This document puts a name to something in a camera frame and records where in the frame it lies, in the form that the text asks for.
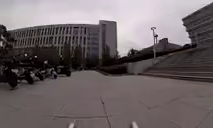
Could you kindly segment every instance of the concrete steps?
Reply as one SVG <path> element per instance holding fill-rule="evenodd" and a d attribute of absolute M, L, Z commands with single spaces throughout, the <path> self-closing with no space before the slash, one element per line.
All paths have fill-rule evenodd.
<path fill-rule="evenodd" d="M 213 82 L 213 48 L 173 54 L 142 75 Z"/>
<path fill-rule="evenodd" d="M 213 83 L 213 77 L 211 76 L 174 75 L 166 73 L 142 73 L 141 75 Z"/>

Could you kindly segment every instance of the building facade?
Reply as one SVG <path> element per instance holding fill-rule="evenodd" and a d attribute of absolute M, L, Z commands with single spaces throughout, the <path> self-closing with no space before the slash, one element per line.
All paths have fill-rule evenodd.
<path fill-rule="evenodd" d="M 10 30 L 17 40 L 15 49 L 26 49 L 35 46 L 55 46 L 59 55 L 63 55 L 65 46 L 70 45 L 70 51 L 77 46 L 82 49 L 84 58 L 102 58 L 106 45 L 110 56 L 117 52 L 117 25 L 114 21 L 100 21 L 99 24 L 56 24 L 27 27 Z"/>
<path fill-rule="evenodd" d="M 183 22 L 192 43 L 213 45 L 213 3 L 183 18 Z"/>

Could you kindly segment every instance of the low wall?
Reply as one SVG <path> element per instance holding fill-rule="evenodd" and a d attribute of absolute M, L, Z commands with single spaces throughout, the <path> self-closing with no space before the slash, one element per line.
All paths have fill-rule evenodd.
<path fill-rule="evenodd" d="M 128 63 L 127 72 L 128 74 L 138 75 L 143 73 L 148 68 L 152 67 L 154 64 L 161 62 L 166 56 L 157 57 L 156 59 L 142 60 L 138 62 Z"/>

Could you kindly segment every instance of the overcast sky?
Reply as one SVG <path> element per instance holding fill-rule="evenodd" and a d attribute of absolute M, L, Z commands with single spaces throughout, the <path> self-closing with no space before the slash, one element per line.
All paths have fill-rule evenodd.
<path fill-rule="evenodd" d="M 0 24 L 8 29 L 43 24 L 117 21 L 118 50 L 142 49 L 159 38 L 190 43 L 182 18 L 213 0 L 0 0 Z"/>

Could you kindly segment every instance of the paved ground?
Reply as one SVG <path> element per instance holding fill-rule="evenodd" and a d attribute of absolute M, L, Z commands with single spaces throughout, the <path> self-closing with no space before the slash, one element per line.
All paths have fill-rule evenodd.
<path fill-rule="evenodd" d="M 213 84 L 77 72 L 71 78 L 0 84 L 0 128 L 213 128 Z"/>

